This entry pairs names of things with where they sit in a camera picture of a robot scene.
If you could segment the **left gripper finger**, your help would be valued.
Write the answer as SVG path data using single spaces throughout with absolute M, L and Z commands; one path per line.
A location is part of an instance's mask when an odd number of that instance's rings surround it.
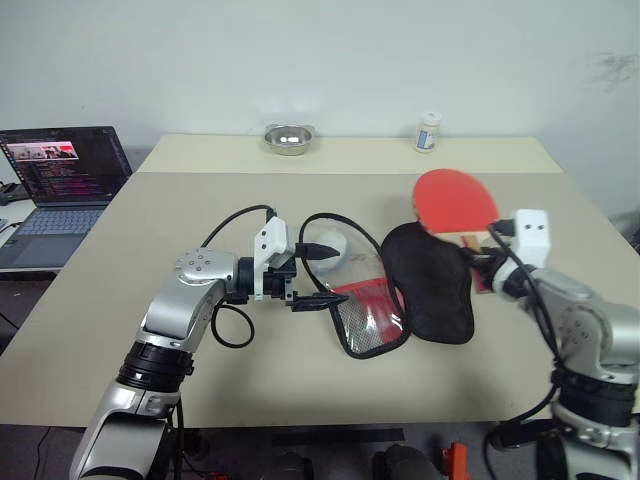
M 296 295 L 291 303 L 292 312 L 313 312 L 322 311 L 336 307 L 347 301 L 347 295 L 336 293 L 314 293 L 310 296 Z
M 333 247 L 299 242 L 295 245 L 294 256 L 302 260 L 325 260 L 339 256 L 339 251 Z

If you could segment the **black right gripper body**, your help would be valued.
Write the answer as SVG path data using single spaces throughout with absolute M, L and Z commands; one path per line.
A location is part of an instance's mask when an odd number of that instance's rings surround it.
M 501 249 L 481 249 L 470 253 L 471 267 L 482 281 L 492 281 L 496 272 L 506 261 Z

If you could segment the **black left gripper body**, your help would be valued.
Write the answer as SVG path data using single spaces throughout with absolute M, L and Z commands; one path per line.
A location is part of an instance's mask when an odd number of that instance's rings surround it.
M 278 268 L 268 267 L 263 274 L 263 295 L 279 299 L 291 307 L 295 299 L 294 280 L 297 276 L 296 259 L 289 258 Z

